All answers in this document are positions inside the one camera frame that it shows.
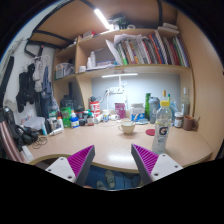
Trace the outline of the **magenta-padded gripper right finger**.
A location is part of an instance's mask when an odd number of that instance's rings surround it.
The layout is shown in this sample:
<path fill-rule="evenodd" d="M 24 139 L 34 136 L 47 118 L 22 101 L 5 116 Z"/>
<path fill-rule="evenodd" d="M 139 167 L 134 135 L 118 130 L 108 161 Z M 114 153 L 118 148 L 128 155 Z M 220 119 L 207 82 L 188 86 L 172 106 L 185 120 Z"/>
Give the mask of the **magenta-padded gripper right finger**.
<path fill-rule="evenodd" d="M 144 185 L 164 178 L 182 169 L 169 155 L 156 154 L 136 144 L 131 145 L 131 154 L 138 167 Z"/>

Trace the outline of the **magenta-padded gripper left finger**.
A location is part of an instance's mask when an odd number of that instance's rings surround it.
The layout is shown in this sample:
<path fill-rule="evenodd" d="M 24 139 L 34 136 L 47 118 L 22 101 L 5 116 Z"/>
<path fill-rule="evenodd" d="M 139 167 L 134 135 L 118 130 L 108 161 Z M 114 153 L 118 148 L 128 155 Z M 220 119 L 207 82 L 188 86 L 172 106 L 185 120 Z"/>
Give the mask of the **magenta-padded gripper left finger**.
<path fill-rule="evenodd" d="M 94 156 L 95 147 L 91 145 L 68 158 L 59 157 L 46 168 L 46 171 L 79 186 L 84 186 Z"/>

